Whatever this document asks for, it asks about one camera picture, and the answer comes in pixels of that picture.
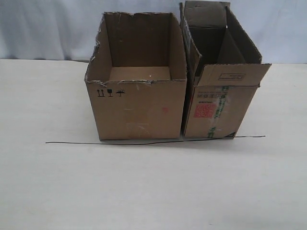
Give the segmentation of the printed cardboard box with flaps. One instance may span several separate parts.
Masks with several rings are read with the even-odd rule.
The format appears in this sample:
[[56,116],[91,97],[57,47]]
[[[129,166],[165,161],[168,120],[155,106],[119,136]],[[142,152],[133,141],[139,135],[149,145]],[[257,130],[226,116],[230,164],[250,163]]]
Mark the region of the printed cardboard box with flaps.
[[271,65],[229,2],[187,0],[180,22],[188,67],[185,138],[234,138]]

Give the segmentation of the open brown cardboard box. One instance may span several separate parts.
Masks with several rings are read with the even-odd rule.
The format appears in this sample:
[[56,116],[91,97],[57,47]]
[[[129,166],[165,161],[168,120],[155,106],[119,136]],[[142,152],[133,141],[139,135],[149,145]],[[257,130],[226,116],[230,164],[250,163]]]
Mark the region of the open brown cardboard box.
[[171,12],[105,12],[84,77],[100,140],[176,139],[187,86]]

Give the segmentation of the thin black line marker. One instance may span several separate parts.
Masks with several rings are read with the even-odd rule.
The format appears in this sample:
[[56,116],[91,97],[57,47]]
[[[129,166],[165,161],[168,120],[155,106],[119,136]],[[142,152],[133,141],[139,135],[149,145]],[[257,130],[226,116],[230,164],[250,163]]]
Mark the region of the thin black line marker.
[[46,144],[74,144],[74,145],[112,145],[112,146],[145,146],[145,145],[158,145],[158,144],[170,144],[170,143],[183,143],[183,142],[199,142],[199,141],[212,141],[212,140],[226,140],[228,138],[205,138],[205,139],[176,139],[168,141],[147,141],[142,143],[132,142],[106,142],[100,141],[99,143],[94,142],[67,142],[67,141],[47,141]]

